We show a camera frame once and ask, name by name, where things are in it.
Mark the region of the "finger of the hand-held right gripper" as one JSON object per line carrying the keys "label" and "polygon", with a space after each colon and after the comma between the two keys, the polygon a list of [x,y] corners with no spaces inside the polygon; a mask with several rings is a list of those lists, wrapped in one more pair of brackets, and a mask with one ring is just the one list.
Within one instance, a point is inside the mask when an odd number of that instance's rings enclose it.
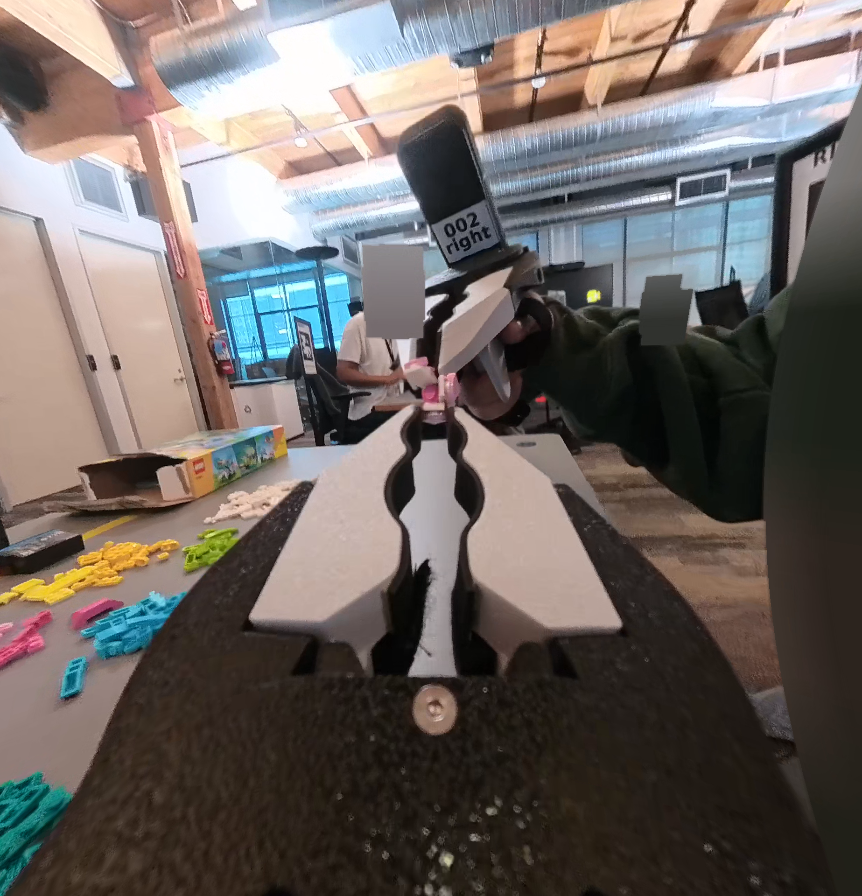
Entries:
{"label": "finger of the hand-held right gripper", "polygon": [[514,319],[512,270],[449,271],[425,281],[425,356],[439,374],[481,368],[481,350]]}
{"label": "finger of the hand-held right gripper", "polygon": [[512,400],[512,382],[502,342],[489,342],[481,350],[481,368],[491,382],[498,399],[508,404]]}

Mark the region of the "pink lego flower piece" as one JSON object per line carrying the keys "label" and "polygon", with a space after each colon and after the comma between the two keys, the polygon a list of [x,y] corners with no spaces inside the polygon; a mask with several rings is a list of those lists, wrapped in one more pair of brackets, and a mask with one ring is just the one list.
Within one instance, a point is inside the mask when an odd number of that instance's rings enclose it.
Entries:
{"label": "pink lego flower piece", "polygon": [[459,400],[459,378],[456,373],[439,374],[426,357],[417,357],[403,365],[408,388],[421,399],[424,422],[444,425],[448,413]]}

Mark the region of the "person's right forearm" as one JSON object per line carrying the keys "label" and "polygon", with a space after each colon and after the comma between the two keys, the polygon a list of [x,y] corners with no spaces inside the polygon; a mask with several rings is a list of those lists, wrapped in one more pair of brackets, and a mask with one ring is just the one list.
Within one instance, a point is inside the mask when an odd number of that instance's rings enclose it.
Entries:
{"label": "person's right forearm", "polygon": [[523,397],[554,401],[571,430],[617,446],[707,516],[763,518],[771,392],[786,287],[734,330],[701,326],[676,346],[644,346],[638,310],[548,302],[544,349]]}

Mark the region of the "pile of white lego pieces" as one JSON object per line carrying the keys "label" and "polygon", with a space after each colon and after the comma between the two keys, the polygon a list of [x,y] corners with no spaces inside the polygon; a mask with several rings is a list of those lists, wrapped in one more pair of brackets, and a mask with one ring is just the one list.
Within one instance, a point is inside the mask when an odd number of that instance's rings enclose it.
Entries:
{"label": "pile of white lego pieces", "polygon": [[259,519],[285,501],[301,483],[301,479],[290,479],[276,484],[263,485],[251,492],[236,491],[230,494],[216,512],[206,517],[203,522],[207,526],[216,526],[226,520]]}

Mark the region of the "open cardboard lego box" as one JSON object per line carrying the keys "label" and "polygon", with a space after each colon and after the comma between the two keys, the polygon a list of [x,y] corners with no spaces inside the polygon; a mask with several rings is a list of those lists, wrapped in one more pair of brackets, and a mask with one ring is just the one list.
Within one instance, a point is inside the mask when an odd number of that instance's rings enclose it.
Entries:
{"label": "open cardboard lego box", "polygon": [[155,449],[78,468],[83,496],[46,501],[46,512],[164,509],[188,504],[287,455],[282,426],[190,435]]}

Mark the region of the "pile of light blue lego pieces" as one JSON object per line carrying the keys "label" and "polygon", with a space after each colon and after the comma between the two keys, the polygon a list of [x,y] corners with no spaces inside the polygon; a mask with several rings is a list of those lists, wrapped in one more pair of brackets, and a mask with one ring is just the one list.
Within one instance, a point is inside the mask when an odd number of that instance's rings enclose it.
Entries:
{"label": "pile of light blue lego pieces", "polygon": [[100,659],[143,651],[186,596],[182,591],[165,596],[152,591],[145,599],[112,610],[79,633],[92,642]]}

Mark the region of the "pile of yellow lego pieces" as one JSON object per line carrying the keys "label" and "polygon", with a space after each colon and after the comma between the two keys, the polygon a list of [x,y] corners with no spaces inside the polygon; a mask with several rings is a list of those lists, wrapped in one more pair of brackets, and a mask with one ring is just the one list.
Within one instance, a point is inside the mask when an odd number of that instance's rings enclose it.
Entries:
{"label": "pile of yellow lego pieces", "polygon": [[99,550],[81,554],[76,564],[50,581],[29,579],[0,594],[0,608],[13,602],[43,603],[54,606],[87,588],[106,588],[123,582],[123,574],[144,568],[152,562],[164,562],[180,549],[174,539],[155,543],[106,542]]}

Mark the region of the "pile of magenta lego pieces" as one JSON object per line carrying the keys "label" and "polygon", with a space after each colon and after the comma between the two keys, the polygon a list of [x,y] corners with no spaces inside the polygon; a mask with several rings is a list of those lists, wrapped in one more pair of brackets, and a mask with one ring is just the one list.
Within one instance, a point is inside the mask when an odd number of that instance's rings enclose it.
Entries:
{"label": "pile of magenta lego pieces", "polygon": [[0,670],[44,650],[42,629],[53,619],[53,613],[47,609],[23,620],[19,633],[7,645],[0,647]]}

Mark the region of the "pile of teal lego pieces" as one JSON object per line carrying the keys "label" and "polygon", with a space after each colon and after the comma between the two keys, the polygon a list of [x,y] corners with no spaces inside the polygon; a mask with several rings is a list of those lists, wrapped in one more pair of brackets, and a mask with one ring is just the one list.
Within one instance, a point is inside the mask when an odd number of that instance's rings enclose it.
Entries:
{"label": "pile of teal lego pieces", "polygon": [[44,840],[60,823],[73,795],[42,772],[0,785],[0,895],[11,889]]}

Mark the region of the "person's right hand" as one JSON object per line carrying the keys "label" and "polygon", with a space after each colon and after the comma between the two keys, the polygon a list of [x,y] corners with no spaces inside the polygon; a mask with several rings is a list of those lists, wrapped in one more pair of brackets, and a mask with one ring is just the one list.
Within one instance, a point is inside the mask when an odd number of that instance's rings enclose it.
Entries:
{"label": "person's right hand", "polygon": [[[512,320],[494,341],[506,348],[526,342],[539,331],[537,321],[530,315],[523,315]],[[467,364],[459,371],[461,404],[478,419],[485,421],[498,420],[511,412],[521,396],[525,369],[516,368],[507,372],[510,375],[510,395],[503,399],[483,368],[478,368],[475,361]]]}

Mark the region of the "black office chair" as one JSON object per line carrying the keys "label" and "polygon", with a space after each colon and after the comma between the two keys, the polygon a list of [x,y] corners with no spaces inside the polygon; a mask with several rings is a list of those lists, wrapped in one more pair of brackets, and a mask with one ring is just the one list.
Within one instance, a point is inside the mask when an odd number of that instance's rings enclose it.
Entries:
{"label": "black office chair", "polygon": [[304,382],[314,442],[324,446],[328,438],[332,444],[350,444],[354,438],[348,431],[350,406],[356,399],[369,396],[370,392],[351,390],[321,365],[313,366],[314,373],[307,373],[301,348],[291,349],[286,373],[289,379]]}

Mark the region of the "white single door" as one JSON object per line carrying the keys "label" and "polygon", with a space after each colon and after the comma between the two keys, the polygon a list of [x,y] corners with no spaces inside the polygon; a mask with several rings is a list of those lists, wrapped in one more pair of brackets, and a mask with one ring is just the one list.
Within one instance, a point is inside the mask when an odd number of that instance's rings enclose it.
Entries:
{"label": "white single door", "polygon": [[39,230],[0,210],[0,494],[16,505],[78,486],[105,455]]}

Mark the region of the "long silver air duct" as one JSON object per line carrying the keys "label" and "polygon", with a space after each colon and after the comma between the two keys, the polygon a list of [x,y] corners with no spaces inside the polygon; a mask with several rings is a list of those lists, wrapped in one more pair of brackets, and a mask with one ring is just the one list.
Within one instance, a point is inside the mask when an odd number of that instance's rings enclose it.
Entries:
{"label": "long silver air duct", "polygon": [[[838,123],[853,106],[840,102],[707,133],[701,138],[660,140],[637,148],[607,151],[573,161],[550,162],[490,174],[492,199],[500,207],[614,185],[680,175],[778,152]],[[306,215],[316,238],[424,223],[425,216],[402,175],[387,184],[318,184],[280,188],[285,211]]]}

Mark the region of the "wooden post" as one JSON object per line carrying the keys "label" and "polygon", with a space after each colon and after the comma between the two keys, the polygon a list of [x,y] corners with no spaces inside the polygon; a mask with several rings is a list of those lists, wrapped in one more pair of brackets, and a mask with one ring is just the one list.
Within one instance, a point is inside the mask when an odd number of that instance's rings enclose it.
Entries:
{"label": "wooden post", "polygon": [[216,327],[174,134],[158,115],[142,118],[133,126],[145,164],[156,216],[164,235],[175,293],[196,375],[208,427],[237,427],[235,404],[226,377],[217,371],[210,349]]}

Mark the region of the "wall vent grille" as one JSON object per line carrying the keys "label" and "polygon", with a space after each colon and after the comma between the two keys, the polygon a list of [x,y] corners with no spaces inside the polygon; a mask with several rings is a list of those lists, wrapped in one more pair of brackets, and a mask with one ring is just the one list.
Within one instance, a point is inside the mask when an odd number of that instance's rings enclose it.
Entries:
{"label": "wall vent grille", "polygon": [[117,174],[98,161],[79,158],[65,164],[70,193],[82,209],[127,221]]}

